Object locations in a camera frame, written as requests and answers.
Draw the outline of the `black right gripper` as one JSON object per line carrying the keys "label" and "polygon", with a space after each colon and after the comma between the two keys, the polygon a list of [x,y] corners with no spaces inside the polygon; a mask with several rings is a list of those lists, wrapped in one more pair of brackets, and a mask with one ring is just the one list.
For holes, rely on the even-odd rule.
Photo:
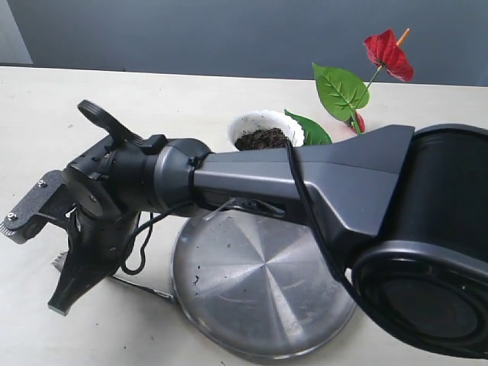
{"label": "black right gripper", "polygon": [[75,201],[68,228],[68,252],[52,261],[61,269],[47,305],[66,316],[82,296],[112,275],[127,257],[139,214],[127,186],[137,184],[140,148],[106,136],[80,153],[62,176]]}

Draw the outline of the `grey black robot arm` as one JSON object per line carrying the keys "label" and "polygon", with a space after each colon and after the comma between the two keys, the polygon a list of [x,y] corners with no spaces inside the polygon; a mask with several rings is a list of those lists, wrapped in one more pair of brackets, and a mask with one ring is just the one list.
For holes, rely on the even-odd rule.
{"label": "grey black robot arm", "polygon": [[112,127],[63,170],[75,202],[49,307],[70,307],[127,259],[143,211],[230,207],[308,226],[332,276],[412,347],[487,357],[487,131],[390,125],[330,145],[214,153]]}

